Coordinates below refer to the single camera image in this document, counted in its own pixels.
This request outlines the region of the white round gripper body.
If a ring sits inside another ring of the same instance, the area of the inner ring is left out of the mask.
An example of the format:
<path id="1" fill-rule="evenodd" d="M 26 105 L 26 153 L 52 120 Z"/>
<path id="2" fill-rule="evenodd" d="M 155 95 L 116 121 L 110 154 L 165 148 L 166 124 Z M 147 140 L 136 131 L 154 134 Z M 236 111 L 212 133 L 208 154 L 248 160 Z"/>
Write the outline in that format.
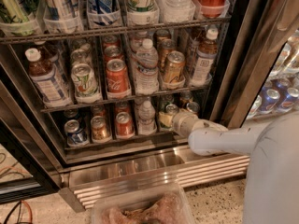
<path id="1" fill-rule="evenodd" d="M 192 131 L 198 129 L 210 129 L 219 132 L 227 131 L 225 126 L 207 119 L 199 119 L 191 112 L 178 112 L 172 118 L 172 128 L 181 137 L 188 137 Z"/>

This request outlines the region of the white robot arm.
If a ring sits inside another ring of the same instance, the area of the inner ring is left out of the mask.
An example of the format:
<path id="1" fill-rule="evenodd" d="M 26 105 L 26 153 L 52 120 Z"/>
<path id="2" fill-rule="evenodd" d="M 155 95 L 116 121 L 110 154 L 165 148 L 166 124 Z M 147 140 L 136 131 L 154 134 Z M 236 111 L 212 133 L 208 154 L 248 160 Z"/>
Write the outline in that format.
<path id="1" fill-rule="evenodd" d="M 299 113 L 236 129 L 190 112 L 171 118 L 193 153 L 249 156 L 243 224 L 299 224 Z"/>

